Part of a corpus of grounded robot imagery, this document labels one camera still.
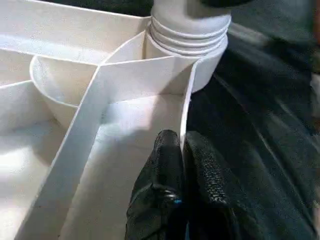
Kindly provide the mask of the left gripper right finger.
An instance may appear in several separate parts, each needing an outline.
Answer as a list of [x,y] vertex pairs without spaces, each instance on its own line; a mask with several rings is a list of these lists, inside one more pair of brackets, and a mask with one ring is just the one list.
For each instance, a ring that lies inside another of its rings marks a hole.
[[191,240],[264,239],[248,195],[206,137],[188,132],[183,160]]

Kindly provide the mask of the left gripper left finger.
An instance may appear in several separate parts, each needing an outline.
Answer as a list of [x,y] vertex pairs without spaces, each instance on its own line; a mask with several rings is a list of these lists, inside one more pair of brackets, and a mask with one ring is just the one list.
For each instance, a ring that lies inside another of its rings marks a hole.
[[126,240],[183,240],[184,164],[179,138],[162,130],[140,171],[126,212]]

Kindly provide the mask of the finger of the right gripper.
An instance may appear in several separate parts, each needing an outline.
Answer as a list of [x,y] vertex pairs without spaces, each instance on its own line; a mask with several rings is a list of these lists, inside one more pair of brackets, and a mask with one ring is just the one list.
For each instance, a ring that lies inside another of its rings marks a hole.
[[253,0],[200,0],[200,2],[210,8],[233,8],[252,2]]

